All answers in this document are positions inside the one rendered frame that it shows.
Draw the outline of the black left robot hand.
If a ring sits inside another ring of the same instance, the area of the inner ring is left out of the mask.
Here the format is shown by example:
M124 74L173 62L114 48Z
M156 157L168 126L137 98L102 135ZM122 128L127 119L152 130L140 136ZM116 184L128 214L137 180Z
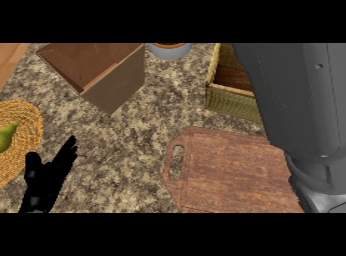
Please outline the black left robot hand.
M65 141L50 162L41 163L40 155L35 152L26 153L23 173L26 189L19 213L50 212L75 158L74 135Z

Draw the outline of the brown wooden cutting board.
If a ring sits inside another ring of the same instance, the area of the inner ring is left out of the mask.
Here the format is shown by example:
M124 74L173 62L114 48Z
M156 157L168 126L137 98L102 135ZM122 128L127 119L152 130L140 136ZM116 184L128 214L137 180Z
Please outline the brown wooden cutting board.
M199 127L189 127L168 143L183 148L180 178L162 176L181 212L298 213L288 183L283 153L269 140Z

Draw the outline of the brown open box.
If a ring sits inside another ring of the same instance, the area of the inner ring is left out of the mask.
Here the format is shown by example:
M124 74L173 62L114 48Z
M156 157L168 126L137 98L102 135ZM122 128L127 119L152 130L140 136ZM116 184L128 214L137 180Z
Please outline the brown open box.
M142 43L49 43L35 54L81 98L108 114L143 86Z

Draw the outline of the grey pot with orange rim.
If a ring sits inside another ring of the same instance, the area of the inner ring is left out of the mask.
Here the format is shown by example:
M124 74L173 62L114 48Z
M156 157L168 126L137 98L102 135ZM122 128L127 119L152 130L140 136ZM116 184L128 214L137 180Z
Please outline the grey pot with orange rim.
M189 43L174 43L174 44L149 43L147 47L149 47L150 53L162 60L177 60L190 51Z

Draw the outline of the olive wicker basket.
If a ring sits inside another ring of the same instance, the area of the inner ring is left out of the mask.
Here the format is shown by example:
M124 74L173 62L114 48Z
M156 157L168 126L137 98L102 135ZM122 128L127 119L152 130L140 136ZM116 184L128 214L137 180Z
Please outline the olive wicker basket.
M205 108L261 123L246 73L230 43L215 43L205 77Z

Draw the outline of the round woven straw placemat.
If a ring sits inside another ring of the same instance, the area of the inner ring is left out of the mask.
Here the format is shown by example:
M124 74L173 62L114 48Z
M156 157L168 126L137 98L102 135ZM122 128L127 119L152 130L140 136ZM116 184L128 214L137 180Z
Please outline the round woven straw placemat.
M0 102L0 130L19 122L9 149L0 154L0 188L16 178L25 167L25 154L35 152L43 138L43 116L28 102Z

